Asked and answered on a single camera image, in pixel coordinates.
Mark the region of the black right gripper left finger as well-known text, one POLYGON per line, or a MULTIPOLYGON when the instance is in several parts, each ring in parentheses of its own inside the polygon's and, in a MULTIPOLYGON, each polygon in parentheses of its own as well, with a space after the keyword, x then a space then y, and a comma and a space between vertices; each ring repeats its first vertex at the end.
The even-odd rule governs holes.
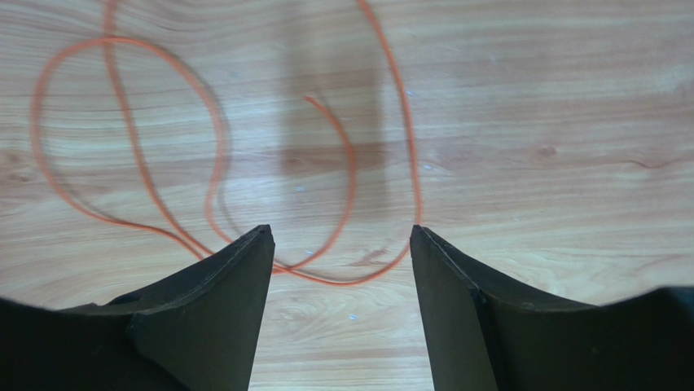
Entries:
POLYGON ((233 244, 104 305, 1 301, 4 390, 245 390, 275 242, 260 225, 233 244))

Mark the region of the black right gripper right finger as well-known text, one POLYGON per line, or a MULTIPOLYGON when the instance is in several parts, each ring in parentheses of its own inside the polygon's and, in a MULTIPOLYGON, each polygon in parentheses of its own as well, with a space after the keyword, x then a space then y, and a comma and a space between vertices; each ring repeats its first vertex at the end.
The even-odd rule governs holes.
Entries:
POLYGON ((411 232, 415 286, 437 390, 690 390, 693 290, 609 305, 544 292, 411 232))

